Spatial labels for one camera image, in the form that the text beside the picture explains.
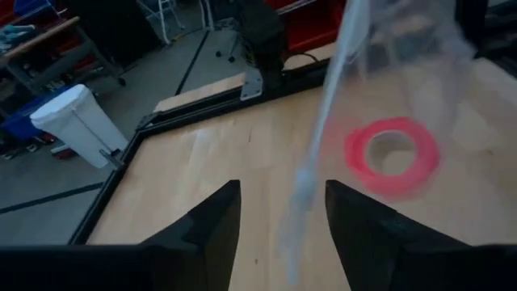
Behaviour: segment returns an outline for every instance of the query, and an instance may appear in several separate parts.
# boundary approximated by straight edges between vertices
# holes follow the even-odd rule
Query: trash can lid
[[[73,86],[33,112],[31,121],[33,124],[44,124],[67,116],[90,94],[90,90],[82,84]]]

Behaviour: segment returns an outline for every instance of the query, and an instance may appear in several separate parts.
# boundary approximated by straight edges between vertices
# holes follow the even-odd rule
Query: red tape roll
[[[383,175],[372,170],[367,162],[367,147],[375,137],[385,132],[400,132],[415,144],[416,156],[400,175]],[[409,117],[378,120],[356,129],[345,140],[346,164],[357,179],[370,191],[388,199],[412,195],[423,186],[439,165],[439,149],[435,139],[425,127]]]

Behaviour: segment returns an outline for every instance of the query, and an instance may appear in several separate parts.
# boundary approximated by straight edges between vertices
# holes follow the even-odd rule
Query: clear plastic bag
[[[291,283],[300,279],[318,181],[348,171],[353,180],[343,182],[384,200],[411,198],[432,183],[472,57],[437,1],[348,1],[313,138],[280,228]]]

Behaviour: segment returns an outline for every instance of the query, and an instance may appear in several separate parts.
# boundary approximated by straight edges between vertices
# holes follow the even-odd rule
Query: white trash can
[[[76,85],[31,114],[32,124],[51,133],[94,167],[108,161],[100,150],[124,150],[128,140],[111,122],[84,85]]]

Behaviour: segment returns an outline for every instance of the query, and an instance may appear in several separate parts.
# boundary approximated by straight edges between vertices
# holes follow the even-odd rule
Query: concrete floor
[[[179,15],[188,32],[201,26],[199,8],[179,6]],[[181,32],[170,19],[169,34]],[[156,27],[156,21],[150,22]],[[127,139],[131,139],[141,117],[153,111],[158,101],[177,91],[195,51],[204,37],[199,30],[180,38],[171,48],[151,53],[137,62],[123,77],[126,87],[110,78],[99,79],[89,87],[99,94],[99,105]],[[234,32],[210,32],[192,67],[183,91],[221,80],[243,71],[240,48],[232,64],[216,58],[217,48],[229,49]],[[0,209],[59,192],[103,182],[111,168],[95,169],[82,158],[56,160],[44,147],[35,153],[0,161]],[[0,245],[64,244],[83,218],[99,190],[0,215]]]

